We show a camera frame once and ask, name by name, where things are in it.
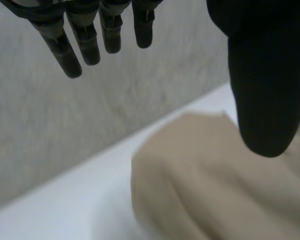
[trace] crumpled fabric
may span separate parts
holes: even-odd
[[[131,165],[135,217],[167,240],[300,240],[300,127],[282,155],[266,158],[226,115],[188,113]]]

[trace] black fingertip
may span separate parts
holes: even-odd
[[[289,137],[273,136],[267,137],[260,136],[258,132],[240,131],[245,145],[254,153],[266,158],[275,158],[280,156],[287,150],[293,140],[294,133]]]
[[[136,44],[141,49],[146,49],[151,46],[153,40],[153,23],[141,23],[134,21],[134,32]]]

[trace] black robotic finger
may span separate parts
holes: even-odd
[[[84,62],[96,65],[100,62],[97,32],[94,19],[100,0],[74,0],[67,2],[66,16],[73,30]]]
[[[136,43],[141,49],[150,47],[153,39],[155,8],[162,0],[132,0]]]
[[[115,54],[121,49],[121,19],[122,12],[129,6],[131,0],[101,0],[99,16],[105,50]]]
[[[45,23],[30,22],[40,32],[64,73],[72,79],[80,77],[82,69],[65,33],[64,18]]]
[[[100,62],[100,52],[97,42],[97,32],[93,23],[97,11],[88,14],[66,12],[84,62],[96,65]]]

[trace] gray wall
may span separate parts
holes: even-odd
[[[164,0],[139,49],[132,9],[122,49],[69,79],[41,36],[0,4],[0,206],[228,80],[227,39],[204,0]]]

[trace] white surface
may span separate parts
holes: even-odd
[[[159,239],[133,217],[131,157],[150,134],[187,111],[223,111],[237,122],[226,84],[1,209],[0,240]]]

